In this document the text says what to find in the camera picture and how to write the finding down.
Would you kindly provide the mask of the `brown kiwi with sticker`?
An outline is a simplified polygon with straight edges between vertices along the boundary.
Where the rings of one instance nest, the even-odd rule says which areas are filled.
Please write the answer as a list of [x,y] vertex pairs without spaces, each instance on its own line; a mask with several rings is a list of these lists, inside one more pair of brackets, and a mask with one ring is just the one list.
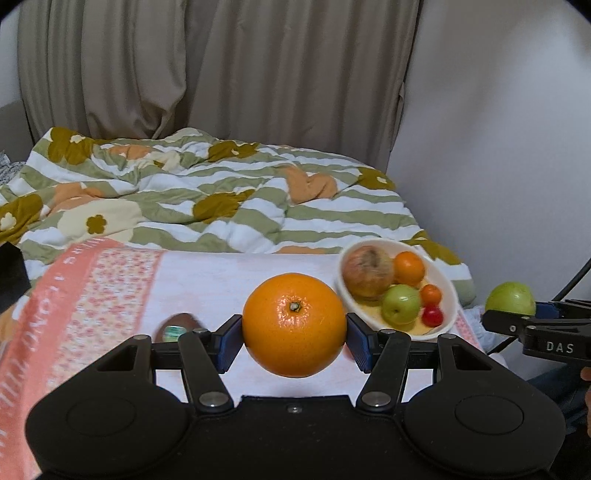
[[203,328],[196,317],[190,313],[177,313],[162,322],[156,329],[156,343],[176,342],[184,333]]

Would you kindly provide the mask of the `large orange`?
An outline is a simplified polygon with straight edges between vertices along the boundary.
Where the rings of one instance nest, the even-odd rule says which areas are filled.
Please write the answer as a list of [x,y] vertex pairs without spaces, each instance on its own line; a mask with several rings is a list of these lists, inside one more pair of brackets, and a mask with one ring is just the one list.
[[418,254],[403,251],[394,256],[394,282],[417,287],[424,280],[426,268]]

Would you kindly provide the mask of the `yellow red apple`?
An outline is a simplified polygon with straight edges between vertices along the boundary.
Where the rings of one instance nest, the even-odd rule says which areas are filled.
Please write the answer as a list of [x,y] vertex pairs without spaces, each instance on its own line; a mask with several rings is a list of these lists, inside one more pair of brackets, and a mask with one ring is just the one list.
[[349,294],[376,300],[394,283],[394,264],[378,246],[364,245],[350,251],[342,263],[342,281]]

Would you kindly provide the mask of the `small mandarin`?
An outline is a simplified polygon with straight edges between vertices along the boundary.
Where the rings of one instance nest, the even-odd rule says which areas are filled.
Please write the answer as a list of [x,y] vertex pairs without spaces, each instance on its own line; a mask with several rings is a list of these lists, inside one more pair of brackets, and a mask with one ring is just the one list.
[[442,292],[434,284],[425,284],[420,289],[420,297],[424,307],[438,306],[442,301]]

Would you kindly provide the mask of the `beige curtain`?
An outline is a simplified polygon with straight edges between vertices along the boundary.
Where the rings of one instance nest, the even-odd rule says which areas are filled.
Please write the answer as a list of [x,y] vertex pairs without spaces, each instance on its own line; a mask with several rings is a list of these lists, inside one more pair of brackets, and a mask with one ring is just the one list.
[[420,12],[418,1],[26,1],[21,95],[35,136],[193,127],[382,170]]

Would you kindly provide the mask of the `medium orange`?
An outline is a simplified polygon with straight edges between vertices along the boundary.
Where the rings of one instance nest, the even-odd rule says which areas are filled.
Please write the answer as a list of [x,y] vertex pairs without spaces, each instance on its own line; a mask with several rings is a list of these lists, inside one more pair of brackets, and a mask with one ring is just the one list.
[[327,284],[300,273],[267,279],[242,310],[242,336],[256,363],[270,373],[304,378],[339,356],[346,340],[346,309]]

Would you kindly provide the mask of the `green apple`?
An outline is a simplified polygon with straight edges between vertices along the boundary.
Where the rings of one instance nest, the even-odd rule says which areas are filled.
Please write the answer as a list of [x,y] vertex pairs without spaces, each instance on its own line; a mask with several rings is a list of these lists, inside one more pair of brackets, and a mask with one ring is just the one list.
[[421,308],[419,291],[409,285],[397,284],[384,294],[381,315],[391,325],[407,325],[416,320]]
[[485,303],[485,310],[534,316],[536,301],[527,285],[519,282],[505,282],[491,291]]

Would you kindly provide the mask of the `cream bowl with cartoon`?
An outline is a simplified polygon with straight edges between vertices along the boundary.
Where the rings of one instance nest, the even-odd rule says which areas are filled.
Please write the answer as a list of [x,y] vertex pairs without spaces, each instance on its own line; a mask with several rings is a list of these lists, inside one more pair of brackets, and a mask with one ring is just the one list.
[[377,330],[393,328],[432,341],[459,324],[455,287],[419,250],[370,239],[339,254],[335,287],[349,312]]

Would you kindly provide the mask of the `red tomato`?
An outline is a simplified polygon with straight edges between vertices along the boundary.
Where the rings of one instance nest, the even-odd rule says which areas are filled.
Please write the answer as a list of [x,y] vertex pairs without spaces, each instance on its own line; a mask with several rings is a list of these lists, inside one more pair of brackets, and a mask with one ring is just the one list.
[[437,328],[445,320],[444,313],[438,305],[427,305],[422,312],[422,322],[429,328]]

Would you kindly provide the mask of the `green striped floral blanket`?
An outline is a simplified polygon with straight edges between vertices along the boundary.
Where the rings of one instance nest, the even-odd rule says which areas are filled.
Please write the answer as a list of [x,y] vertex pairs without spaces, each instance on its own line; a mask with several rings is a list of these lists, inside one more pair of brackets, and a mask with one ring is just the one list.
[[335,153],[221,140],[193,128],[102,140],[53,127],[1,188],[1,238],[40,278],[70,245],[335,254],[361,239],[417,248],[476,296],[468,266],[435,242],[384,173]]

